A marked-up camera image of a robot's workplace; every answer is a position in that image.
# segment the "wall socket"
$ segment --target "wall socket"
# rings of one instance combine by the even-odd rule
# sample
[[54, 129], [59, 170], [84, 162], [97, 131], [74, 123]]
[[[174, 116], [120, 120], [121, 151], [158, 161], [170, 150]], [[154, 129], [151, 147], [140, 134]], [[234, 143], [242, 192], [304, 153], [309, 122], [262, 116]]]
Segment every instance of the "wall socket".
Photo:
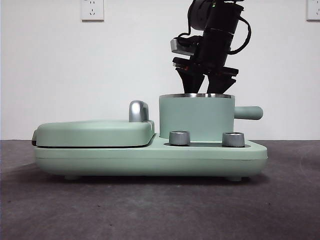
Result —
[[103, 21], [105, 19], [104, 0], [81, 0], [83, 21]]
[[306, 20], [320, 22], [320, 0], [307, 0]]

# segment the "metal rim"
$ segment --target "metal rim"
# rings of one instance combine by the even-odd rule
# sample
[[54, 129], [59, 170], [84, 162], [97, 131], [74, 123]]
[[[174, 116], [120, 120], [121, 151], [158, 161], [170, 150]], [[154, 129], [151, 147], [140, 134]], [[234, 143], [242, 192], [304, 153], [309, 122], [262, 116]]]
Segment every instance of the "metal rim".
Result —
[[242, 132], [224, 132], [224, 135], [233, 135], [233, 136], [238, 136], [238, 135], [243, 135]]
[[221, 98], [221, 99], [234, 99], [235, 96], [217, 93], [181, 93], [162, 95], [160, 98]]

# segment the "silver knob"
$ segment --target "silver knob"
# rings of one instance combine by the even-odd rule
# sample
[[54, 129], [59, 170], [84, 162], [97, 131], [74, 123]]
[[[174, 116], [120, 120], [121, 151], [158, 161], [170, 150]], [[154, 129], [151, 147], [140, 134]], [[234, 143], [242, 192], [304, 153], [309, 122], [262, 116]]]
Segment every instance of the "silver knob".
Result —
[[173, 146], [189, 146], [190, 132], [188, 131], [171, 131], [169, 134], [169, 143]]
[[230, 148], [243, 148], [245, 135], [242, 132], [225, 132], [222, 134], [222, 145]]

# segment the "cylindrical handle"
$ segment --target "cylindrical handle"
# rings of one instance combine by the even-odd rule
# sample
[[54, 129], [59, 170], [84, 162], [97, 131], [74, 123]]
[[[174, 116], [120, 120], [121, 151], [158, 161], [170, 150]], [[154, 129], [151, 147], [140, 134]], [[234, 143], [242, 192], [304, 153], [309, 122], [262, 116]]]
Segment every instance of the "cylindrical handle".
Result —
[[236, 106], [234, 109], [235, 119], [260, 120], [264, 111], [259, 106]]

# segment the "gray floor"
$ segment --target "gray floor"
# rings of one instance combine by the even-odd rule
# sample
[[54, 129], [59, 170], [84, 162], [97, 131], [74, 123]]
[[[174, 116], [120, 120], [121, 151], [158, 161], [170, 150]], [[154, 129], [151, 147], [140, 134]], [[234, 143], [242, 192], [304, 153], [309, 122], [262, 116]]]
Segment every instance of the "gray floor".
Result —
[[319, 240], [320, 141], [257, 141], [262, 174], [84, 177], [42, 172], [29, 141], [1, 141], [3, 240]]

